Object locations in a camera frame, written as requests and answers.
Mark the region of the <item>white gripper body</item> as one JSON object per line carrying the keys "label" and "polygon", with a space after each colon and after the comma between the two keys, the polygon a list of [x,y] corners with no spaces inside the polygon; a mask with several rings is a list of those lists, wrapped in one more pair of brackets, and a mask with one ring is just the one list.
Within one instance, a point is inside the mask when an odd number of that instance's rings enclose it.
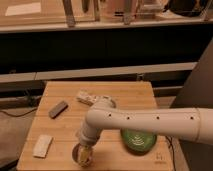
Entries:
{"label": "white gripper body", "polygon": [[81,157],[91,156],[93,152],[93,147],[97,144],[98,138],[88,138],[84,135],[79,137],[79,151],[78,154]]}

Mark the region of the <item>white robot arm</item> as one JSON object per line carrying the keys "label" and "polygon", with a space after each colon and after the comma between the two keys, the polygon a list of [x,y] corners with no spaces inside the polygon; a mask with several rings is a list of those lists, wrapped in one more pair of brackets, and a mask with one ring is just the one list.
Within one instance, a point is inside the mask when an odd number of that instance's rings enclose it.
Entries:
{"label": "white robot arm", "polygon": [[213,145],[213,109],[125,110],[99,98],[88,110],[78,133],[79,144],[93,147],[103,130],[133,130]]}

